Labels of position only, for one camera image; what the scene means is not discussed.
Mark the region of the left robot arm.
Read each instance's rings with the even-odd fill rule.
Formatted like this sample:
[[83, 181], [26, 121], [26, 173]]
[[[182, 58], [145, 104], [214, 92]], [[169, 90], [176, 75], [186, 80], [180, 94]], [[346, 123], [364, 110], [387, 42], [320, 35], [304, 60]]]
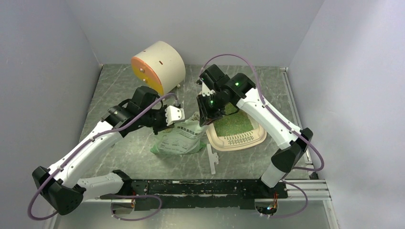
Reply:
[[[163, 104], [163, 100], [169, 97], [174, 98], [174, 104]], [[157, 104], [161, 104], [159, 109], [155, 109]], [[96, 197], [137, 198], [132, 179], [121, 170], [92, 178], [82, 178], [82, 175], [109, 147], [127, 134], [142, 127], [151, 127], [159, 132], [182, 119], [183, 111], [175, 93], [159, 96], [149, 87], [137, 88], [132, 98], [109, 108], [92, 132], [67, 155], [49, 167], [39, 166], [33, 171], [37, 191], [29, 202], [28, 217], [40, 220], [32, 212], [38, 197], [43, 197], [59, 215], [67, 215], [83, 201]]]

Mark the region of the green cat litter bag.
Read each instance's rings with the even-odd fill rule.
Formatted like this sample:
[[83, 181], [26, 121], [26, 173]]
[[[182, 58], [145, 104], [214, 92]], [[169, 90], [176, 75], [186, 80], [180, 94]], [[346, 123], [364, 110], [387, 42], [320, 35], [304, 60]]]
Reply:
[[161, 155], [186, 155], [206, 147], [202, 140], [208, 126], [200, 126], [200, 115], [195, 112], [187, 120], [176, 123], [173, 128], [159, 132], [150, 152]]

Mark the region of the beige litter box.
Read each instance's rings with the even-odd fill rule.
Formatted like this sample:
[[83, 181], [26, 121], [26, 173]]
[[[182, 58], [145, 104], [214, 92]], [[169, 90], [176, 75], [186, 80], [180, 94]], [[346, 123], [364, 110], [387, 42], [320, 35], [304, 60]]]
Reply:
[[264, 128], [251, 116], [228, 103], [224, 116], [206, 130], [208, 141], [219, 151], [237, 151], [262, 143], [267, 136]]

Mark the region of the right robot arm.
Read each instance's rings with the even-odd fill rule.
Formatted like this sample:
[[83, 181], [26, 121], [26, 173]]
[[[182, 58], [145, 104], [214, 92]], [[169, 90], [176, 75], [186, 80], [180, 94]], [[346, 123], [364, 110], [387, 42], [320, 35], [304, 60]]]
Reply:
[[277, 144], [278, 150], [272, 155], [257, 188], [262, 197], [270, 197], [276, 191], [276, 184], [293, 169], [307, 150], [313, 132], [309, 128], [301, 129], [286, 119], [260, 96], [258, 85], [243, 73], [229, 77], [213, 64], [200, 74], [199, 83], [208, 89], [197, 96], [200, 126], [221, 119], [225, 106], [232, 104], [258, 122]]

